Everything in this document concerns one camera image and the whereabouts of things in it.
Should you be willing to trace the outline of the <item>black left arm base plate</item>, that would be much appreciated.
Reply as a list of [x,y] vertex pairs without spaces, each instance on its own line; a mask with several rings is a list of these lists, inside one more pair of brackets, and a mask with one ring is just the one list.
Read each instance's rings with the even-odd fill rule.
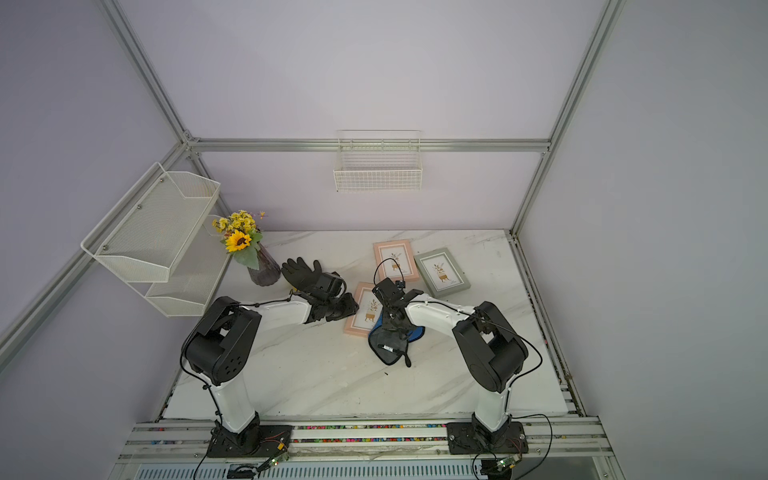
[[277,457],[288,449],[293,430],[287,424],[262,424],[256,415],[243,431],[233,433],[216,420],[206,454],[209,458]]

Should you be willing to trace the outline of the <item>blue microfibre cloth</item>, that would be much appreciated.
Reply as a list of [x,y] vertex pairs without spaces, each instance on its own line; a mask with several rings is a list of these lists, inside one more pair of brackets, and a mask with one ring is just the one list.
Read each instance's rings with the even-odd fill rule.
[[405,366],[411,368],[412,361],[408,355],[409,346],[424,336],[425,328],[416,327],[409,333],[386,330],[383,327],[383,318],[383,315],[379,316],[368,334],[369,347],[386,366],[392,366],[403,359]]

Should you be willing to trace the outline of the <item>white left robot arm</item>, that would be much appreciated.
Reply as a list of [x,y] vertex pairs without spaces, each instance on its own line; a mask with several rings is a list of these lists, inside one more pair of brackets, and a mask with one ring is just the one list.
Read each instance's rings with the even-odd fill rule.
[[207,455],[247,458],[287,449],[293,428],[263,426],[245,382],[244,370],[259,331],[338,321],[357,310],[346,282],[335,272],[322,274],[313,285],[283,299],[243,303],[217,298],[180,349],[182,371],[202,383],[215,407]]

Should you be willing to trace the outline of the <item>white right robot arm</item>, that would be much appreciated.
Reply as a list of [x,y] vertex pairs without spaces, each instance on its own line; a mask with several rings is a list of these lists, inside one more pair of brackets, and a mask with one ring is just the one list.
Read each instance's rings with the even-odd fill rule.
[[467,427],[473,440],[490,447],[506,440],[519,426],[507,413],[507,390],[522,374],[529,351],[501,310],[484,301],[475,307],[439,301],[420,290],[406,291],[404,284],[385,278],[373,288],[382,307],[379,320],[368,334],[368,344],[387,366],[403,359],[410,366],[410,345],[427,330],[453,338],[475,382],[483,389]]

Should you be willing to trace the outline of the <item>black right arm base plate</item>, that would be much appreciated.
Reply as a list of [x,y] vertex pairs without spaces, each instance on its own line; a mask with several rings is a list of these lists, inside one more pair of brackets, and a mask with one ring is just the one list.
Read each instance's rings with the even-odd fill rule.
[[475,415],[470,421],[446,424],[447,444],[452,455],[526,454],[529,452],[523,424],[509,415],[501,426],[491,431]]

